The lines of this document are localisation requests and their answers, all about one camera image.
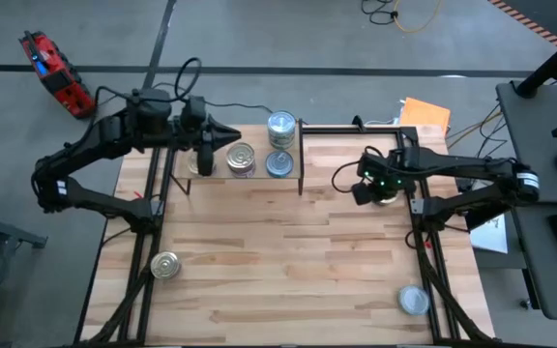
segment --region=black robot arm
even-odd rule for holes
[[[358,163],[357,174],[366,179],[352,187],[357,204],[396,196],[399,190],[413,191],[415,181],[433,175],[481,179],[490,186],[442,198],[413,199],[412,214],[438,231],[454,214],[472,212],[482,221],[507,212],[514,206],[539,200],[539,177],[527,165],[514,159],[475,159],[438,155],[427,148],[392,150],[387,158],[367,147]]]
[[[127,105],[117,113],[94,123],[80,140],[36,162],[32,187],[46,213],[75,207],[122,217],[133,232],[150,232],[157,213],[149,198],[127,201],[83,188],[70,178],[76,170],[100,159],[117,159],[132,149],[167,147],[198,153],[200,175],[210,175],[213,152],[241,137],[237,130],[221,125],[205,111],[200,97],[185,100],[180,116],[169,118],[167,92],[158,89],[133,90]]]

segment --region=red tool case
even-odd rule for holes
[[[43,32],[19,39],[40,82],[76,118],[92,114],[96,105],[81,76],[66,55]]]

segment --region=orange folder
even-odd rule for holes
[[[404,126],[439,125],[442,128],[442,133],[446,136],[450,121],[451,110],[428,102],[407,98],[399,123]]]

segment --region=butcher block tabletop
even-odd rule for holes
[[[439,128],[418,132],[421,146],[447,153]],[[411,230],[405,196],[385,207],[357,206],[330,183],[366,145],[386,155],[396,140],[386,134],[306,134],[302,196],[285,180],[193,181],[190,196],[171,185],[160,250],[175,252],[182,271],[155,281],[146,344],[431,343],[427,316],[408,315],[397,301],[400,288],[422,285],[416,252],[404,242]],[[144,191],[150,156],[124,158],[116,196],[134,199]],[[356,166],[337,176],[343,189],[358,181]],[[431,177],[428,184],[431,195],[457,194],[452,178]],[[448,224],[465,228],[460,217]],[[126,227],[111,220],[104,237]],[[454,296],[481,330],[494,335],[469,235],[447,229],[440,239]],[[82,338],[96,334],[124,297],[133,245],[134,234],[125,233],[103,247]]]

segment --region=gray table surface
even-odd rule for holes
[[[552,215],[557,215],[555,204],[515,208],[513,212],[542,312],[557,319],[557,241],[547,222]]]
[[[543,85],[532,99],[518,96],[510,83],[496,86],[517,159],[541,182],[540,202],[557,203],[557,86]]]

